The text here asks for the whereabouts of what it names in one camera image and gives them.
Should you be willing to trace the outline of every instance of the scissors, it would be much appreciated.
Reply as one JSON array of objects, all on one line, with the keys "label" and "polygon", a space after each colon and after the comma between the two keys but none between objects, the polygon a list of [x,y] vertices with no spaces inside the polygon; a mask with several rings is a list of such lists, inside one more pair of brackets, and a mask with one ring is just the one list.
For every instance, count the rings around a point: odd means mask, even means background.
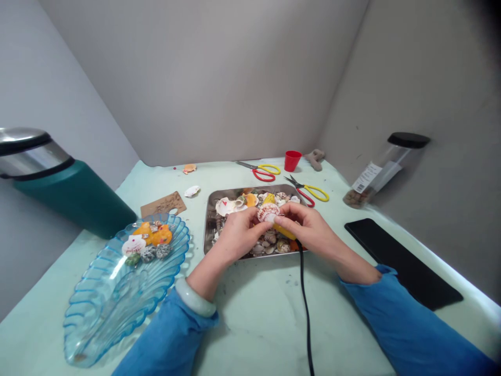
[{"label": "scissors", "polygon": [[[261,181],[264,181],[264,182],[274,181],[275,180],[275,176],[274,175],[280,175],[280,169],[277,166],[274,166],[272,164],[260,164],[259,166],[253,166],[252,164],[248,164],[248,163],[244,163],[244,162],[240,162],[240,161],[237,161],[236,163],[238,163],[241,166],[244,166],[244,167],[252,169],[252,172],[254,173],[254,176],[257,177],[257,179],[259,179]],[[268,170],[266,167],[271,167],[271,168],[275,169],[276,172]],[[269,177],[271,177],[271,179],[260,178],[258,176],[258,174],[269,176]]]},{"label": "scissors", "polygon": [[[299,184],[299,183],[296,181],[296,179],[292,177],[292,175],[291,175],[291,178],[290,178],[290,179],[289,179],[289,178],[287,178],[287,177],[285,177],[285,178],[286,178],[288,181],[290,181],[292,184],[294,184],[294,186],[296,187],[296,190],[299,192],[299,194],[300,194],[301,196],[303,196],[305,199],[307,199],[307,200],[311,203],[311,204],[308,204],[308,206],[309,206],[309,207],[314,207],[314,206],[315,206],[315,202],[314,202],[311,198],[309,198],[308,196],[306,196],[303,192],[301,192],[301,191],[299,190],[299,188],[306,188],[306,190],[307,190],[308,192],[310,192],[310,193],[313,195],[313,197],[315,197],[316,199],[319,199],[320,201],[323,201],[323,202],[327,202],[327,201],[329,201],[329,195],[328,195],[327,193],[325,193],[324,191],[322,191],[320,188],[313,187],[313,186],[311,186],[311,185]],[[320,197],[320,196],[319,196],[319,195],[317,195],[315,192],[313,192],[313,190],[315,190],[315,191],[318,191],[318,192],[322,193],[322,195],[324,195],[324,196],[325,196],[325,198]]]}]

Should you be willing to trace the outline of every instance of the glass jar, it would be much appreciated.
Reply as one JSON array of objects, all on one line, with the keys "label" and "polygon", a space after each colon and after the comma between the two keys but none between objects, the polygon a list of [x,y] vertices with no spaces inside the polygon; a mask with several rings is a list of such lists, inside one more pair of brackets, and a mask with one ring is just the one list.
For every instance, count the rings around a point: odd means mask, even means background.
[{"label": "glass jar", "polygon": [[424,148],[429,142],[428,137],[415,133],[392,133],[381,152],[355,180],[343,202],[354,209],[363,208],[404,167],[404,159],[409,159],[413,151]]}]

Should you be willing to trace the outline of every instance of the stainless steel tray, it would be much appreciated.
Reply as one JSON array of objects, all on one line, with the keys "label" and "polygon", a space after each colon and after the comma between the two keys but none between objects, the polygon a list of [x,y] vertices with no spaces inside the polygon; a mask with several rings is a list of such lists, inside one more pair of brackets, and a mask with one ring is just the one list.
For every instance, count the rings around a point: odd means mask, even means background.
[{"label": "stainless steel tray", "polygon": [[[265,190],[266,192],[270,193],[278,193],[278,192],[285,192],[288,195],[293,195],[297,196],[301,204],[306,206],[305,202],[303,201],[302,196],[297,192],[296,188],[293,187],[292,185],[288,184],[277,184],[277,185],[262,185],[262,186],[253,186],[253,187],[241,187],[241,188],[233,188],[233,189],[227,189],[227,190],[222,190],[222,191],[215,191],[212,192],[209,195],[209,199],[207,201],[207,212],[205,216],[205,230],[204,230],[204,254],[207,254],[207,252],[210,251],[212,248],[212,241],[214,239],[214,234],[216,233],[216,203],[218,200],[228,197],[230,200],[236,199],[239,194],[242,192],[243,189],[245,188],[252,188],[255,190]],[[272,256],[283,256],[283,255],[288,255],[294,252],[290,253],[272,253],[270,255],[263,255],[263,256],[251,256],[249,254],[246,254],[241,258],[243,259],[258,259],[260,257],[272,257]]]}]

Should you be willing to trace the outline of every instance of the red cup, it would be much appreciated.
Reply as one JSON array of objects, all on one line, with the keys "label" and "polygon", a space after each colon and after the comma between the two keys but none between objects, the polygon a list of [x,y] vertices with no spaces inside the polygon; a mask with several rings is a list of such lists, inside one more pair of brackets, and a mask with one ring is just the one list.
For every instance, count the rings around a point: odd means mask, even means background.
[{"label": "red cup", "polygon": [[289,150],[285,152],[285,171],[294,172],[303,155],[299,151]]}]

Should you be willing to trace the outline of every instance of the bracelet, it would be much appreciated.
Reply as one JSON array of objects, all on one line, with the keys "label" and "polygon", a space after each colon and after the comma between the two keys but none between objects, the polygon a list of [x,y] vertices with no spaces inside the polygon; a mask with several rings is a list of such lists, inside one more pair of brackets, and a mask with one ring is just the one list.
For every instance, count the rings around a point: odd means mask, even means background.
[{"label": "bracelet", "polygon": [[216,305],[197,294],[186,282],[186,278],[176,281],[176,291],[181,300],[195,313],[202,317],[212,317],[216,311]]}]

